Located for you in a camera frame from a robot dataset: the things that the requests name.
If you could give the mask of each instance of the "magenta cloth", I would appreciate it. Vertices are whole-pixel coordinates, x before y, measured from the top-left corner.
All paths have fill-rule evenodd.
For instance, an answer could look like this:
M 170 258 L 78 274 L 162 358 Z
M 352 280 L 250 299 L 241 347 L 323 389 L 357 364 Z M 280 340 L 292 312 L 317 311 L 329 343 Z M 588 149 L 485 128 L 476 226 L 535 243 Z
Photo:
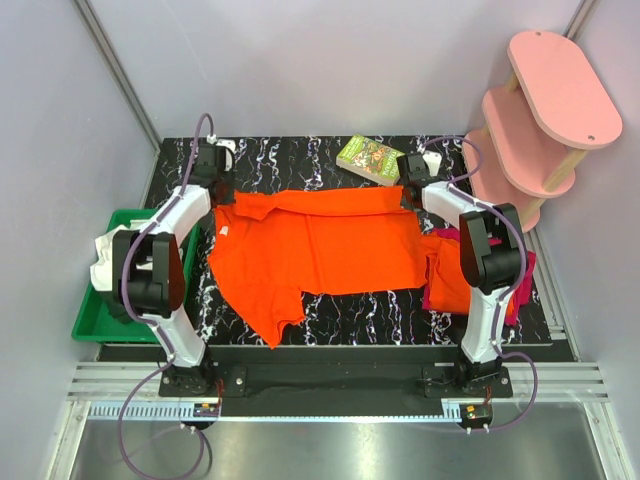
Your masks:
M 452 240 L 460 241 L 460 231 L 456 228 L 434 228 L 432 233 L 435 233 L 441 238 L 449 238 Z M 533 269 L 536 266 L 536 254 L 533 252 L 527 252 L 527 271 L 524 274 L 524 279 L 516 291 L 513 292 L 513 312 L 511 315 L 507 315 L 504 319 L 504 323 L 509 326 L 514 326 L 518 323 L 518 311 L 522 305 L 529 303 L 531 297 L 531 288 L 533 287 Z M 424 310 L 431 310 L 429 303 L 429 285 L 424 287 L 424 300 L 422 301 L 422 308 Z

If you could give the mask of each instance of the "green book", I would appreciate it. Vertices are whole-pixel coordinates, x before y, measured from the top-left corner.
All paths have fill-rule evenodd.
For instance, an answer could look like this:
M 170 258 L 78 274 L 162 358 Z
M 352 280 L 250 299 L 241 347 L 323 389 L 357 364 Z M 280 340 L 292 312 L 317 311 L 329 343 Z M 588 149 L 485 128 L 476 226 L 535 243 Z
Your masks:
M 372 182 L 390 187 L 398 180 L 396 159 L 401 155 L 404 154 L 398 150 L 355 135 L 338 155 L 336 164 Z

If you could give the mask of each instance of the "pink shelf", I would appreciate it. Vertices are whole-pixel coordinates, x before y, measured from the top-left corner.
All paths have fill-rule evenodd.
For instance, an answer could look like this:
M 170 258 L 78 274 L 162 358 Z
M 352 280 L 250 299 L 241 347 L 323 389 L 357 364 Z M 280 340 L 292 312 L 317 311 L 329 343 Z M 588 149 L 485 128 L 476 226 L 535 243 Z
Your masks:
M 521 192 L 504 177 L 502 169 L 500 168 L 500 161 L 493 148 L 491 137 L 488 134 L 483 133 L 481 130 L 473 130 L 467 134 L 466 138 L 478 145 L 484 156 L 482 167 L 475 175 L 471 176 L 470 179 L 474 195 L 480 200 L 491 203 L 513 204 L 518 210 L 518 213 L 520 213 L 522 221 L 522 212 L 524 212 L 532 202 L 538 199 Z M 463 143 L 462 152 L 467 170 L 471 171 L 476 168 L 478 165 L 478 154 L 476 151 L 466 143 Z M 531 230 L 536 223 L 538 223 L 538 220 L 540 220 L 539 209 L 522 225 L 522 231 L 527 232 Z
M 522 90 L 508 92 L 504 87 L 492 88 L 482 99 L 482 110 L 502 172 L 516 188 L 533 197 L 554 198 L 573 186 L 575 172 L 555 191 L 543 188 L 566 157 L 567 149 L 540 130 Z
M 571 40 L 553 32 L 521 32 L 509 42 L 508 54 L 533 117 L 547 135 L 582 150 L 605 147 L 620 136 L 620 114 Z

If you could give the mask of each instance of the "orange shirt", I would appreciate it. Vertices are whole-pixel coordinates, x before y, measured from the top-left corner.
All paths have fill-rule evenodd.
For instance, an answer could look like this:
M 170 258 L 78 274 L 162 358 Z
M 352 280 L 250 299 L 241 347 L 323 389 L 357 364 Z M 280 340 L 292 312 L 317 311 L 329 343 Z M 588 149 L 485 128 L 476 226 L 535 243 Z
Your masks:
M 458 243 L 422 235 L 401 196 L 401 187 L 236 193 L 234 205 L 214 210 L 209 265 L 222 296 L 274 348 L 287 324 L 304 320 L 302 292 L 418 288 L 427 282 L 429 255 L 431 295 L 443 291 L 436 277 L 443 278 L 441 287 L 460 293 L 452 298 L 458 308 L 444 311 L 468 312 Z

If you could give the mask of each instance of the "green plastic bin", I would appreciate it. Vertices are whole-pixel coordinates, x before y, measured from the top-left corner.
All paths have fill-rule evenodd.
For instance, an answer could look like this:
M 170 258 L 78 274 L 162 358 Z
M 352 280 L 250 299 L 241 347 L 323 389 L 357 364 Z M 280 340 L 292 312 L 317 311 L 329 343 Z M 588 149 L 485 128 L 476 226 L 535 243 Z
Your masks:
M 146 220 L 157 212 L 149 210 L 117 210 L 111 216 L 107 232 L 119 225 L 129 227 L 131 220 Z M 196 256 L 200 227 L 196 224 L 186 242 L 183 252 L 184 277 L 186 291 L 189 291 L 191 267 Z M 80 306 L 71 336 L 80 342 L 99 343 L 158 343 L 151 329 L 138 322 L 121 323 L 110 314 L 102 298 L 93 288 L 91 281 Z

